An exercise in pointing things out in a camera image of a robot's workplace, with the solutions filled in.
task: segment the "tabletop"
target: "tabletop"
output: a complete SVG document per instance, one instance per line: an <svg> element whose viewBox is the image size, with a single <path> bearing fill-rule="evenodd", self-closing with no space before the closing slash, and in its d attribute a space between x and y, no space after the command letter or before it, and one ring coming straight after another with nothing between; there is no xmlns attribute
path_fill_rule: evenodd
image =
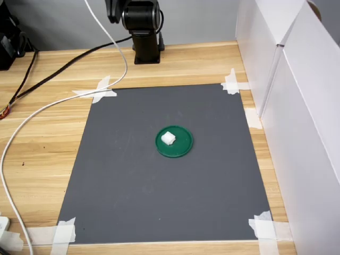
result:
<svg viewBox="0 0 340 255"><path fill-rule="evenodd" d="M247 82L236 41L167 46L161 63L134 65L134 51L122 49L128 72L114 88L138 88L212 84L225 81L232 68L238 82ZM84 50L40 52L26 90L49 76ZM9 71L0 72L0 105L5 105L22 82L33 54L17 58ZM10 115L0 121L0 150L31 113L56 100L73 96L72 90L96 89L110 75L111 81L124 72L119 52L114 48L98 50L19 99ZM243 106L254 108L250 90L241 90ZM10 146L4 175L13 200L26 227L55 226L70 179L75 157L88 117L92 99L76 98L38 114L19 132ZM250 128L251 138L265 185L274 221L287 222L282 196L263 129ZM0 211L10 218L9 231L24 236L5 191L0 187ZM280 254L296 254L293 242L278 242ZM34 247L35 254L49 254L51 246ZM70 244L68 254L260 254L258 241L164 242L129 244ZM22 252L29 254L28 247Z"/></svg>

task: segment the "cable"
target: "cable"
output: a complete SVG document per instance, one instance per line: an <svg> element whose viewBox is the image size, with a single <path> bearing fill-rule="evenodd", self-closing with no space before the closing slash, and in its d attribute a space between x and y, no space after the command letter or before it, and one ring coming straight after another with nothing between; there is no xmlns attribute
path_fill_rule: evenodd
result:
<svg viewBox="0 0 340 255"><path fill-rule="evenodd" d="M86 3L86 6L88 7L90 13L92 14L93 18L96 20L96 22L98 23L98 25L102 28L102 30L105 32L105 34L109 37L109 39L112 41L112 43L116 46L116 48L117 48L117 49L119 50L119 52L121 53L121 55L122 55L122 57L123 57L123 59L124 59L124 63L125 63L125 71L124 71L123 75L122 75L118 80L116 80L115 82L109 84L108 86L106 86L106 87L104 87L104 88L102 88L102 89L96 89L96 90L93 90L93 91L91 91L91 92L86 92L86 93L83 93L83 94L80 94L80 95L75 95L75 96L72 96L72 97L67 97L67 98L64 98L64 99L55 101L55 102L53 102L53 103L51 103L51 104L48 104L48 105L44 106L43 108L41 108L41 109L35 111L34 113L32 113L30 116L28 116L28 117L27 117L27 118L19 125L19 127L15 130L15 132L12 134L10 140L8 141L8 143L7 143L7 145L6 145L5 149L4 149L4 152L3 152L3 154L2 154L1 162L0 162L0 174L1 174L1 180L2 180L2 183L3 183L4 189L5 189L6 195L7 195L7 197L8 197L8 200L9 200L9 202L10 202L10 204L11 204L11 206L12 206L12 208L13 208L13 210L14 210L14 212L15 212L15 214L16 214L18 220L19 220L19 223L20 223L20 225L21 225L21 227L22 227L22 230L23 230L23 232L24 232L25 238L26 238L26 240L27 240L27 244L28 244L28 246L29 246L30 255L33 255L33 247L32 247L32 243L31 243L31 241L30 241L28 232L27 232L27 230L26 230L26 228L25 228L25 225L24 225L24 223L23 223L23 221L22 221L22 218L21 218L21 216L20 216L20 214L19 214L17 208L15 207L15 204L14 204L14 202L13 202L13 199L12 199L12 197L11 197L11 194L10 194L10 192L9 192L9 189L8 189L8 187L7 187L7 184L6 184L6 181L5 181L5 177L4 177L4 160L5 160L6 153L7 153L8 149L9 149L9 147L10 147L10 145L11 145L13 139L15 138L15 136L17 135L17 133L22 129L22 127L23 127L27 122L30 121L30 119L32 119L34 116L36 116L38 113L42 112L43 110L45 110L45 109L47 109L47 108L49 108L49 107L51 107L51 106L54 106L54 105L56 105L56 104L65 102L65 101L67 101L67 100L71 100L71 99L73 99L73 98L78 98L78 97L81 97L81 96L86 96L86 95L92 94L92 93L94 93L94 92L104 91L104 90L106 90L108 87L111 87L111 86L117 84L118 82L120 82L120 81L125 77L126 73L128 72L128 63L127 63L127 61L126 61L126 58L125 58L125 56L124 56L122 50L119 48L118 44L117 44L117 43L115 42L115 40L111 37L111 35L106 31L106 29L103 27L103 25L99 22L99 20L97 19L97 17L96 17L95 14L93 13L93 11L92 11L90 5L88 4L87 0L84 0L84 1L85 1L85 3Z"/></svg>
<svg viewBox="0 0 340 255"><path fill-rule="evenodd" d="M163 12L160 10L160 14L161 14L161 23L160 23L160 26L156 32L156 34L159 34L163 28L163 24L164 24L164 14ZM121 39L121 40L118 40L116 43L119 44L119 43L122 43L124 41L127 41L127 40L130 40L132 38L132 36L129 36L129 37L126 37L124 39ZM82 54L80 54L79 56L73 58L72 60L70 60L69 62L67 62L64 66L62 66L59 70L57 70L56 72L54 72L53 74L51 74L50 76L48 76L47 78L43 79L42 81L38 82L37 84L35 84L34 86L32 86L31 88L29 88L28 90L24 91L23 93L18 94L18 92L21 90L21 88L23 87L23 84L26 82L26 79L27 79L27 76L28 74L30 73L30 69L31 69L31 66L33 65L34 61L35 61L35 56L38 54L38 50L35 49L35 47L31 44L32 48L35 49L35 54L33 56L33 59L32 59L32 62L26 72L26 76L25 76L25 79L23 80L22 84L20 85L19 89L17 90L16 94L15 94L15 97L14 99L12 98L10 103L6 106L4 106L1 110L0 110L0 120L2 120L3 118L5 118L9 113L10 113L10 109L11 109L11 105L19 98L33 92L34 90L36 90L37 88L39 88L41 85L43 85L44 83L48 82L49 80L51 80L52 78L56 77L57 75L59 75L61 72L65 71L68 67L70 67L71 65L73 65L75 62L77 62L78 60L82 59L83 57L91 54L92 52L95 52L96 50L99 50L101 48L104 48L104 47L107 47L107 46L110 46L110 45L113 45L113 42L110 42L108 44L103 44L103 45L100 45L100 46L97 46L95 48L92 48Z"/></svg>
<svg viewBox="0 0 340 255"><path fill-rule="evenodd" d="M29 75L29 73L30 73L30 71L31 71L31 68L32 68L32 66L33 66L33 63L34 63L34 61L36 60L36 57L37 57L37 55L38 55L38 52L39 52L38 50L35 50L35 51L34 51L34 55L33 55L32 61L31 61L30 65L29 65L29 67L28 67L28 69L27 69L27 71L26 71L25 77L23 78L22 83L20 84L20 86L19 86L18 89L16 90L14 96L11 98L9 104L12 104L12 103L15 101L16 96L19 94L20 90L21 90L22 87L24 86L24 84L25 84L25 82L26 82L26 80L27 80L27 77L28 77L28 75Z"/></svg>

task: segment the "green lid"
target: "green lid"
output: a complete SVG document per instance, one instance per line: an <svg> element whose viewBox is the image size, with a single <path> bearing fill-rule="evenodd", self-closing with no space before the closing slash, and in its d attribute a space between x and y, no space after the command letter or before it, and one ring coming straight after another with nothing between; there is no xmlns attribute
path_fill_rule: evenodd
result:
<svg viewBox="0 0 340 255"><path fill-rule="evenodd" d="M166 132L176 136L171 145L165 144L161 137ZM167 126L160 130L156 136L156 147L160 154L168 158L179 158L187 154L192 147L193 138L189 130L181 126Z"/></svg>

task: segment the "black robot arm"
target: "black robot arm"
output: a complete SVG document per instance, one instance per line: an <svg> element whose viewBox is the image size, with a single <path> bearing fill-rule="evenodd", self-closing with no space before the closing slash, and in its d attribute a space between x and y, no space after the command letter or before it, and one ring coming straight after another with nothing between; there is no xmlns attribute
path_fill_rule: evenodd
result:
<svg viewBox="0 0 340 255"><path fill-rule="evenodd" d="M107 17L111 23L119 23L122 18L123 11L131 0L105 0Z"/></svg>
<svg viewBox="0 0 340 255"><path fill-rule="evenodd" d="M160 25L157 0L105 0L107 16L111 23L122 19L124 28L132 35L136 56L135 64L158 64L164 50L162 33L157 43L156 31Z"/></svg>

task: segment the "white box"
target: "white box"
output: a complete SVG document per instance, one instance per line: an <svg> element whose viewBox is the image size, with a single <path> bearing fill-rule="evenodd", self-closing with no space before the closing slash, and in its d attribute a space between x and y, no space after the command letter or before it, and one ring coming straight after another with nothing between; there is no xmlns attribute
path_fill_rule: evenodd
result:
<svg viewBox="0 0 340 255"><path fill-rule="evenodd" d="M340 48L307 3L263 112L298 254L340 254Z"/></svg>
<svg viewBox="0 0 340 255"><path fill-rule="evenodd" d="M261 116L291 25L304 0L241 0L236 38Z"/></svg>

